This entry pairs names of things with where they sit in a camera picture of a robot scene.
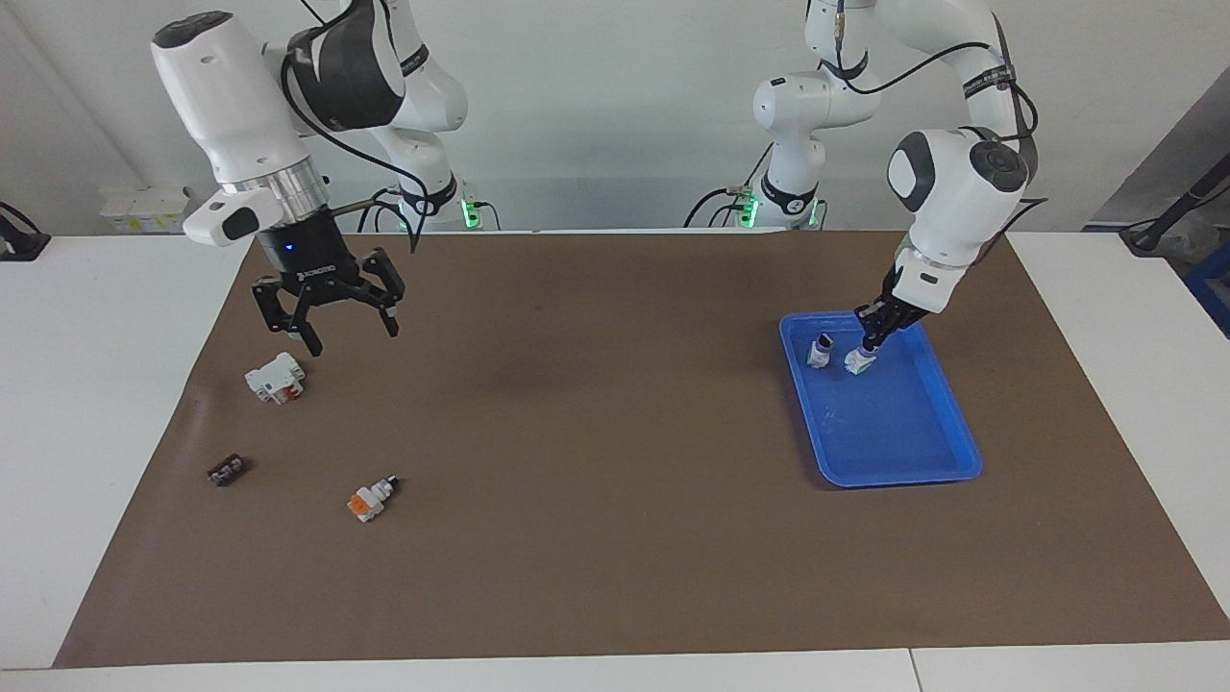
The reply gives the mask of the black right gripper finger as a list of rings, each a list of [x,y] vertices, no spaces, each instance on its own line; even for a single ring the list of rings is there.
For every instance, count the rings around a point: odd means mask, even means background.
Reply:
[[[385,250],[374,248],[360,258],[352,256],[341,268],[341,290],[348,301],[376,309],[387,336],[397,337],[396,312],[403,301],[406,284]]]
[[[264,324],[267,324],[272,333],[298,337],[299,340],[303,340],[304,345],[308,345],[308,352],[310,352],[312,358],[320,358],[323,345],[316,329],[312,329],[310,321],[308,321],[308,313],[316,306],[315,290],[312,290],[311,285],[305,284],[300,289],[293,312],[283,309],[280,302],[282,290],[283,281],[276,279],[276,277],[260,277],[252,284],[252,295],[255,295],[255,301],[258,304],[260,315],[262,315]]]

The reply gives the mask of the white circuit breaker red lever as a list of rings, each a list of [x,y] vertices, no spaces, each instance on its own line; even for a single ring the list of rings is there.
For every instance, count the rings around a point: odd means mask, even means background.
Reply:
[[[264,366],[246,372],[244,377],[245,383],[261,402],[277,406],[303,397],[304,380],[303,364],[289,352],[280,352],[269,363],[264,363]]]

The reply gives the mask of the blue plastic tray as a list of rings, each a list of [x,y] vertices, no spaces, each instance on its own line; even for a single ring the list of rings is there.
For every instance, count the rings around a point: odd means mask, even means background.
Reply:
[[[844,489],[967,482],[983,457],[922,324],[897,333],[870,372],[847,372],[861,345],[852,312],[791,312],[779,323],[790,376],[815,465]],[[830,334],[829,366],[804,364],[811,340]]]

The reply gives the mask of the black clamp stand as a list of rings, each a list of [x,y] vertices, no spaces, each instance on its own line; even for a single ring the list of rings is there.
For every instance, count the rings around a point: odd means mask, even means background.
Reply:
[[[50,240],[25,213],[0,202],[0,262],[36,261]]]

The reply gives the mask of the black tripod pole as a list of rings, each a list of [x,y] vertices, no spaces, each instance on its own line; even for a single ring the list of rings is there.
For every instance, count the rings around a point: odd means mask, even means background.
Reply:
[[[1199,210],[1208,203],[1216,202],[1218,197],[1226,192],[1230,192],[1230,152],[1216,161],[1200,179],[1196,179],[1196,184],[1178,197],[1177,202],[1173,202],[1164,213],[1146,219],[1144,222],[1129,224],[1128,227],[1121,229],[1119,238],[1132,254],[1151,256],[1173,225],[1192,210]]]

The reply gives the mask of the blue crate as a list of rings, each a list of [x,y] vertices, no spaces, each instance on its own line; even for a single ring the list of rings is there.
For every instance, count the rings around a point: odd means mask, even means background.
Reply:
[[[1230,241],[1191,268],[1182,281],[1209,320],[1230,340]]]

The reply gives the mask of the brown table mat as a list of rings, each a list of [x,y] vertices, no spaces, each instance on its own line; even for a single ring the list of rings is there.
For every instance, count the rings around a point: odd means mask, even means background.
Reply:
[[[779,321],[870,301],[897,245],[386,240],[400,336],[314,310],[288,406],[244,383],[298,350],[248,251],[57,666],[1230,639],[1009,242],[922,320],[983,473],[823,479]],[[251,470],[212,486],[232,454]]]

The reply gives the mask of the white wall socket boxes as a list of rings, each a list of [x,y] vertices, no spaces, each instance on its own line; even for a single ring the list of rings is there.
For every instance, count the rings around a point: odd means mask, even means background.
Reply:
[[[114,234],[181,234],[189,209],[187,188],[100,187],[98,214]]]

